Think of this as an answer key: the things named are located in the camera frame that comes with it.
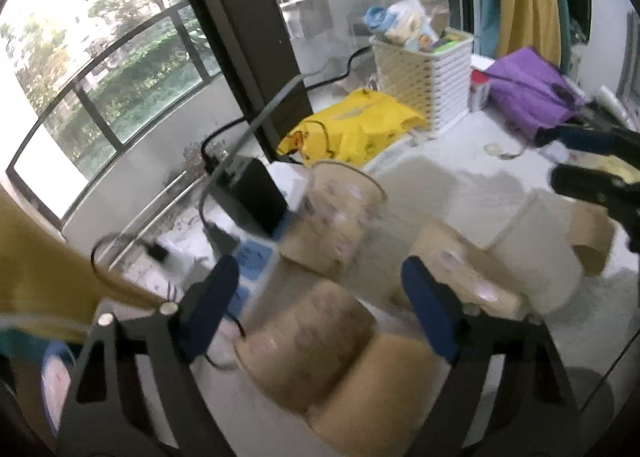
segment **white table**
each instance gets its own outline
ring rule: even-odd
[[[489,193],[496,193],[498,188],[504,190],[500,193],[508,197],[494,202],[494,209],[486,202],[481,206],[485,213],[494,213],[498,221],[509,210],[517,210],[531,190],[548,190],[547,178],[552,168],[548,160],[535,151],[527,151],[516,160],[501,161],[484,152],[485,145],[492,142],[498,142],[506,151],[520,149],[519,142],[500,124],[499,116],[478,112],[438,140],[412,146],[410,138],[403,138],[374,159],[367,171],[388,192],[388,207],[339,283],[370,304],[397,313],[387,296],[398,281],[402,260],[428,215],[445,217],[460,188],[472,184]],[[191,220],[193,210],[185,214],[180,231],[167,235],[196,255],[210,256],[199,222]],[[220,217],[215,206],[207,214]],[[571,302],[546,318],[565,366],[585,367],[603,374],[640,325],[637,259],[625,244],[626,235],[618,228],[603,276],[585,278]],[[273,276],[268,285],[263,282],[256,288],[254,299],[243,313],[242,321],[248,329],[288,307],[316,281],[314,275],[284,260],[274,259],[271,269]],[[382,310],[376,314],[387,330],[421,336],[409,315],[392,317]],[[617,410],[638,377],[639,355],[637,347],[632,349],[611,377]],[[148,362],[141,360],[142,375],[148,376]],[[306,429],[300,418],[278,409],[240,371],[219,373],[198,360],[193,372],[218,426],[239,456],[336,455]],[[494,376],[494,383],[487,390],[495,387],[495,381]],[[149,383],[145,385],[150,411],[161,439],[171,443],[157,393],[152,389]]]

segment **balcony railing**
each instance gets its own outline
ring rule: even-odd
[[[38,116],[6,173],[38,211],[62,229],[106,170],[159,119],[220,75],[189,3],[156,14],[81,68]],[[60,217],[20,175],[20,156],[41,126],[88,180]]]

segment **metal railing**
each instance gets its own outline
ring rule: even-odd
[[[179,11],[186,7],[189,7],[188,0],[182,0],[178,2],[178,4],[172,5],[171,7],[163,10],[162,12],[154,15],[149,20],[146,20],[139,26],[127,32],[124,36],[117,39],[115,42],[110,44],[103,52],[97,55],[95,58],[91,59],[89,63],[87,63],[84,67],[82,67],[78,72],[68,82],[62,87],[59,93],[51,100],[51,102],[47,105],[44,111],[38,116],[35,124],[31,127],[31,130],[24,138],[20,147],[15,152],[14,157],[12,158],[9,166],[7,167],[6,173],[9,180],[14,184],[15,188],[28,200],[30,203],[39,211],[49,222],[51,222],[56,228],[59,230],[62,229],[62,226],[68,221],[69,217],[73,214],[75,209],[78,207],[78,204],[86,197],[88,192],[94,186],[95,182],[100,179],[100,177],[111,167],[113,163],[118,160],[130,147],[132,147],[156,122],[162,119],[168,112],[173,110],[176,106],[179,106],[186,98],[190,97],[194,92],[200,90],[204,85],[209,84],[213,79],[220,75],[220,70],[211,74],[202,59],[202,56],[198,52],[196,45],[191,40],[191,37],[185,27],[184,21],[180,16]],[[119,50],[123,45],[127,44],[131,40],[133,40],[140,33],[149,29],[151,26],[155,25],[161,20],[165,18],[170,18],[173,23],[177,35],[180,38],[180,41],[184,48],[186,49],[189,59],[196,71],[198,72],[201,81],[197,83],[194,87],[189,88],[185,92],[178,94],[177,98],[172,101],[164,110],[162,110],[159,114],[155,115],[153,118],[149,119],[139,130],[137,130],[129,139],[125,141],[121,141],[113,128],[107,123],[104,117],[100,114],[100,110],[98,106],[92,101],[90,95],[82,87],[82,81],[101,63],[103,63],[109,56],[111,56],[114,52]],[[95,174],[92,179],[88,182],[87,186],[85,186],[84,190],[80,193],[80,195],[74,200],[73,204],[69,207],[68,211],[63,215],[62,218],[59,218],[56,214],[54,214],[45,204],[44,202],[29,188],[29,185],[20,177],[18,172],[15,170],[15,164],[20,158],[21,154],[24,152],[27,145],[30,143],[33,136],[38,131],[38,129],[44,125],[47,118],[53,113],[56,107],[64,100],[64,98],[68,95],[74,93],[78,98],[79,103],[82,105],[86,113],[89,115],[91,120],[98,127],[100,132],[104,138],[110,143],[110,145],[114,148],[115,154],[108,160],[100,170],[98,170],[97,174]]]

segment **plastic bag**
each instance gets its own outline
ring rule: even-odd
[[[338,104],[303,119],[278,146],[299,151],[305,165],[335,159],[363,166],[426,120],[391,96],[361,88]]]

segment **black power adapter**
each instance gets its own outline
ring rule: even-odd
[[[287,212],[287,201],[264,164],[237,156],[211,196],[244,231],[271,237]]]

